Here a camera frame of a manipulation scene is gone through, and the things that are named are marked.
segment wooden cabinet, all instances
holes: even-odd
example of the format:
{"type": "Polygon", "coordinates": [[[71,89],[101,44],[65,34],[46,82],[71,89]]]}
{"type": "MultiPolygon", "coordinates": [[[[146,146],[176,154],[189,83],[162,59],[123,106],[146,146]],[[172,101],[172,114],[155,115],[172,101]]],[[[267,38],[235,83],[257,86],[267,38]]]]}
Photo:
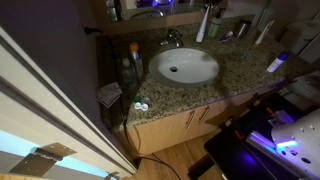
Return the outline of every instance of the wooden cabinet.
{"type": "MultiPolygon", "coordinates": [[[[150,123],[128,128],[128,136],[135,155],[143,156],[168,148],[175,144],[205,135],[218,129],[226,122],[233,109],[248,101],[255,93],[267,92],[264,88],[220,100],[179,114],[168,116],[150,123]]],[[[124,132],[119,132],[125,141],[124,132]]]]}

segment cabinet handle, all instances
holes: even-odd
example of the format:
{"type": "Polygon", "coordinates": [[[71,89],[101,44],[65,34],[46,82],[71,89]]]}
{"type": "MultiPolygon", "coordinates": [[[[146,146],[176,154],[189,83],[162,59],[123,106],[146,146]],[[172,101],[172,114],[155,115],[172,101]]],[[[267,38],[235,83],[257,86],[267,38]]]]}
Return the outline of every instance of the cabinet handle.
{"type": "Polygon", "coordinates": [[[193,116],[194,116],[194,110],[190,112],[189,119],[188,119],[188,121],[186,122],[186,129],[189,128],[193,116]]]}
{"type": "Polygon", "coordinates": [[[207,114],[208,114],[209,111],[210,111],[210,108],[209,108],[209,106],[207,106],[207,107],[205,108],[204,113],[202,114],[202,116],[201,116],[201,117],[199,118],[199,120],[198,120],[198,124],[199,124],[199,125],[202,123],[202,121],[203,121],[204,118],[207,116],[207,114]]]}

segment toothbrush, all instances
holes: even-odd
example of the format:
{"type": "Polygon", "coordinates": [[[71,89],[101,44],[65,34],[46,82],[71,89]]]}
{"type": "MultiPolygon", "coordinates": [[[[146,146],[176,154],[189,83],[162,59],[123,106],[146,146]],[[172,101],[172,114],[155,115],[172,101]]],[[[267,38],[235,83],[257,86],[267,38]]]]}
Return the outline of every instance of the toothbrush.
{"type": "Polygon", "coordinates": [[[207,7],[207,12],[206,12],[206,14],[205,14],[204,17],[203,17],[201,26],[200,26],[200,28],[199,28],[199,31],[198,31],[198,34],[197,34],[197,38],[196,38],[196,41],[197,41],[198,43],[201,43],[201,42],[203,41],[204,33],[206,32],[206,25],[207,25],[207,19],[208,19],[208,14],[209,14],[210,8],[211,8],[211,6],[209,5],[209,6],[207,7]]]}
{"type": "Polygon", "coordinates": [[[264,30],[262,31],[262,33],[260,34],[259,38],[256,40],[256,42],[253,44],[254,48],[259,47],[261,41],[263,40],[264,36],[267,34],[267,32],[269,31],[269,29],[271,28],[272,24],[274,23],[274,20],[270,21],[267,26],[264,28],[264,30]]]}

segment granite countertop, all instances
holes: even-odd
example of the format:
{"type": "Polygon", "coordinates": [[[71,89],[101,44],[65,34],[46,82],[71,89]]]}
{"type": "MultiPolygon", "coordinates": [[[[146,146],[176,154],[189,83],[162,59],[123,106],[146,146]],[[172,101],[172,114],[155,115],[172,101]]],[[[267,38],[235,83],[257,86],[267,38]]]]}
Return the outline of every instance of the granite countertop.
{"type": "MultiPolygon", "coordinates": [[[[166,30],[145,32],[148,36],[145,34],[142,36],[143,38],[138,34],[111,37],[114,49],[121,57],[128,54],[127,48],[123,48],[128,47],[130,43],[126,41],[126,38],[131,38],[139,43],[140,53],[143,57],[144,77],[139,89],[137,93],[127,96],[128,100],[124,101],[129,108],[127,127],[148,123],[220,99],[272,86],[286,78],[298,77],[313,71],[308,63],[291,54],[288,60],[274,73],[268,73],[266,69],[269,64],[286,48],[271,38],[265,37],[260,47],[253,49],[252,44],[256,38],[254,28],[251,28],[242,40],[231,39],[227,43],[219,43],[219,37],[232,29],[232,22],[236,20],[232,19],[229,24],[225,24],[217,37],[205,37],[202,43],[195,41],[197,29],[189,27],[183,30],[184,27],[177,27],[179,30],[182,29],[181,31],[187,31],[183,32],[184,48],[204,51],[214,57],[220,66],[219,74],[212,83],[197,88],[173,88],[163,85],[151,77],[148,70],[151,58],[160,52],[173,48],[172,46],[159,45],[159,42],[165,37],[166,30]],[[244,55],[245,51],[247,51],[246,57],[241,59],[240,57],[244,55]],[[150,98],[151,107],[149,110],[134,109],[131,101],[134,96],[150,98]]],[[[113,127],[113,131],[122,129],[122,124],[113,127]]]]}

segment blue light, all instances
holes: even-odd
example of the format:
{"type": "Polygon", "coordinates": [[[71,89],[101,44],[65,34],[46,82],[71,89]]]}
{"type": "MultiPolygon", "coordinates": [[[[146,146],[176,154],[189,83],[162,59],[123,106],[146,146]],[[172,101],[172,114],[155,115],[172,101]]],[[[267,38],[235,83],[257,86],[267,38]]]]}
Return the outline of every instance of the blue light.
{"type": "Polygon", "coordinates": [[[297,141],[287,141],[287,142],[283,142],[283,143],[279,143],[277,144],[277,148],[282,148],[282,147],[290,147],[290,146],[297,146],[298,143],[297,141]]]}

